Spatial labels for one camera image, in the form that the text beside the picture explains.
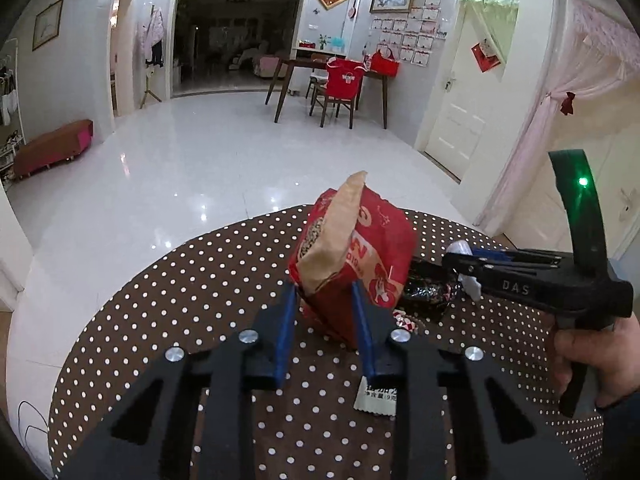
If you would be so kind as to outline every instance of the dark sleeve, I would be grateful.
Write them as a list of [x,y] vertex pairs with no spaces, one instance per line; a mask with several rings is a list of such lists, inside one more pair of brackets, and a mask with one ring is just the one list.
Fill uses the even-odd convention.
[[602,433],[602,479],[634,478],[640,470],[640,392],[599,410]]

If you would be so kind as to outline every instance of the curtain tieback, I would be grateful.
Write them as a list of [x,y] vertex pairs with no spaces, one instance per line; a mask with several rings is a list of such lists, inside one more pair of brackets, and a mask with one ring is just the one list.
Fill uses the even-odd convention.
[[573,115],[575,94],[573,92],[567,92],[566,95],[567,95],[567,98],[564,101],[562,101],[560,111],[564,115]]

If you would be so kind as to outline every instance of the polka dot tablecloth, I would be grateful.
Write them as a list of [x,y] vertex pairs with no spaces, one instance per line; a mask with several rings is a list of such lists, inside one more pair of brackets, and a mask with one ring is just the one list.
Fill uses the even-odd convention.
[[[56,476],[84,436],[169,346],[188,352],[214,347],[250,327],[287,278],[289,255],[310,210],[299,206],[194,238],[145,269],[114,295],[73,346],[56,383],[49,413],[49,447]],[[406,211],[418,233],[415,255],[440,263],[446,247],[466,238],[499,248],[460,224]],[[602,420],[560,415],[546,380],[545,330],[540,314],[510,301],[469,298],[420,335],[448,351],[483,348],[512,376],[589,474],[600,455]],[[284,390],[254,392],[256,477],[389,478],[394,422],[353,409],[360,383],[358,357],[315,333],[300,316]],[[203,393],[200,409],[206,407]],[[443,416],[448,419],[446,401]],[[449,479],[452,430],[446,426]],[[200,452],[198,428],[193,468]]]

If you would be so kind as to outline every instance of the brown paper flap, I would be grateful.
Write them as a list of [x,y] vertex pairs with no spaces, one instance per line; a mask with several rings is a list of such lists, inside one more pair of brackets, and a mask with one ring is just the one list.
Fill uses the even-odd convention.
[[326,210],[318,239],[297,263],[302,287],[308,295],[344,265],[351,233],[358,221],[366,176],[366,171],[354,173],[340,186]]

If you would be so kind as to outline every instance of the human hand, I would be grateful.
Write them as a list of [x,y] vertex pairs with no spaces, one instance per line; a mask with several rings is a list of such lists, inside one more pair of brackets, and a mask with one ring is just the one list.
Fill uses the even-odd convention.
[[[553,316],[545,314],[543,324],[548,328],[555,325]],[[545,347],[550,378],[559,396],[571,382],[571,362],[598,370],[600,391],[596,406],[599,408],[606,408],[640,389],[640,323],[635,314],[618,318],[613,332],[553,327]]]

